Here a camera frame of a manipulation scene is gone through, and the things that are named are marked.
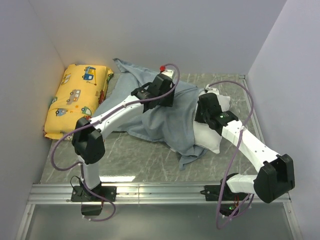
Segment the white pillow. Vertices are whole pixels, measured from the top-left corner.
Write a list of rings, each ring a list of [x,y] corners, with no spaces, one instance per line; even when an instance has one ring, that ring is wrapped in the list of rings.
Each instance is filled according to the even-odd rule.
[[[230,96],[218,94],[217,99],[222,111],[230,109]],[[195,116],[196,112],[193,113],[194,144],[214,154],[219,154],[222,137],[215,130],[210,129],[207,124],[195,121]]]

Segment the blue-grey pillowcase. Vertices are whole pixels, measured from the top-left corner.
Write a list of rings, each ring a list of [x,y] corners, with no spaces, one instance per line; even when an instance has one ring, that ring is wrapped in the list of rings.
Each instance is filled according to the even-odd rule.
[[[113,61],[121,73],[120,77],[111,95],[94,112],[94,117],[112,109],[124,101],[134,89],[152,82],[157,75],[156,71],[118,58]],[[201,91],[202,89],[194,84],[179,81],[172,107],[157,106],[131,118],[115,131],[127,132],[133,137],[150,142],[166,143],[181,154],[179,168],[184,170],[187,164],[207,153],[205,148],[195,144],[193,128],[193,114]]]

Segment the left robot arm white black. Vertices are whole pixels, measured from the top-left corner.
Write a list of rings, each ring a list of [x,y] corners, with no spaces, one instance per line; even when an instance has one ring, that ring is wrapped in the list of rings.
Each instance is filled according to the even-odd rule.
[[[165,70],[152,82],[134,89],[121,103],[90,120],[80,118],[76,123],[72,145],[81,164],[80,186],[89,201],[103,195],[99,176],[99,161],[105,155],[104,140],[118,127],[134,117],[157,106],[172,107],[175,87],[175,72]]]

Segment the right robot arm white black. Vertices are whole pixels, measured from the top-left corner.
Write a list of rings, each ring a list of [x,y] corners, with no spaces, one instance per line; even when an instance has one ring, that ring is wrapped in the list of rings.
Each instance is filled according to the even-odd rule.
[[[229,174],[220,194],[226,200],[238,193],[257,195],[271,203],[295,188],[293,159],[280,155],[256,138],[231,111],[223,111],[214,92],[199,95],[193,122],[195,144],[218,154],[220,142],[226,139],[252,163],[257,174]]]

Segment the yellow cartoon car pillow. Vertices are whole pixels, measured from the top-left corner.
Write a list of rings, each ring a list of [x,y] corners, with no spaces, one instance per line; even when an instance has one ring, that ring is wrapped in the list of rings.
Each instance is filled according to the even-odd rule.
[[[75,129],[78,119],[90,119],[106,99],[113,76],[107,66],[70,64],[47,112],[44,136],[59,140]]]

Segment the right black controller box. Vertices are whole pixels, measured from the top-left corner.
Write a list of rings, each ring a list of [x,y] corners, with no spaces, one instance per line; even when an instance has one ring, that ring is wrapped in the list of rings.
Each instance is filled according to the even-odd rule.
[[[227,218],[235,211],[237,207],[238,205],[234,203],[221,203],[217,208],[218,216],[222,218]]]

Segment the black controller box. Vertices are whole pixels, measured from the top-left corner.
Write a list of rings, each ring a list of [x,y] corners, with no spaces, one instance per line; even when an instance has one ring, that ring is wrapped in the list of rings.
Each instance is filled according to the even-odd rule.
[[[102,212],[103,206],[94,204],[83,204],[80,207],[81,214],[85,217],[99,216]]]
[[[235,211],[237,207],[238,205],[234,203],[221,203],[217,208],[218,216],[222,218],[227,218]]]

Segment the left black controller box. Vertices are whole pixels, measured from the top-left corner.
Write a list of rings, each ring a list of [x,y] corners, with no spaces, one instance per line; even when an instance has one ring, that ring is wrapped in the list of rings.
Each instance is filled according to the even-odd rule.
[[[94,204],[83,204],[80,207],[81,214],[85,217],[99,216],[102,212],[103,206]]]

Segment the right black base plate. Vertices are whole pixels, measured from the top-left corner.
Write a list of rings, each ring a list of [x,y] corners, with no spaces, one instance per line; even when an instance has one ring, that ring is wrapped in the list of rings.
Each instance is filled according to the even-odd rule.
[[[205,196],[205,200],[207,202],[214,202],[219,200],[221,191],[221,185],[205,185],[204,189],[200,191],[201,195]],[[243,200],[248,194],[239,192],[234,193],[231,192],[230,188],[225,185],[222,193],[222,201],[235,201],[235,200]]]

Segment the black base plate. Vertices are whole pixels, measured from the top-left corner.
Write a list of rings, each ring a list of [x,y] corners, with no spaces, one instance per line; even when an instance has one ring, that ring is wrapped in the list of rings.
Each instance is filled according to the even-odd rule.
[[[116,186],[101,186],[100,189],[92,190],[96,195],[104,197],[111,202],[116,200],[117,195],[117,187]],[[82,185],[76,185],[73,187],[71,198],[71,202],[99,202],[102,201],[99,197],[92,195],[85,189]]]
[[[205,200],[207,202],[214,202],[219,200],[221,191],[221,185],[205,185],[204,189],[200,191],[201,195],[205,196]],[[248,194],[239,192],[234,193],[231,192],[230,188],[225,185],[222,193],[222,201],[235,201],[235,200],[243,200]]]

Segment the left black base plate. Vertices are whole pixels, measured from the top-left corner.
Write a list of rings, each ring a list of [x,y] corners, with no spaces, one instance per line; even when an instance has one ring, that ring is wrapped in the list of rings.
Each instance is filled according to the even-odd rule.
[[[117,187],[116,186],[101,186],[100,189],[92,190],[96,195],[104,197],[111,202],[116,200],[117,195]],[[71,202],[99,202],[102,201],[99,197],[92,195],[85,189],[82,185],[76,185],[73,187],[71,198]]]

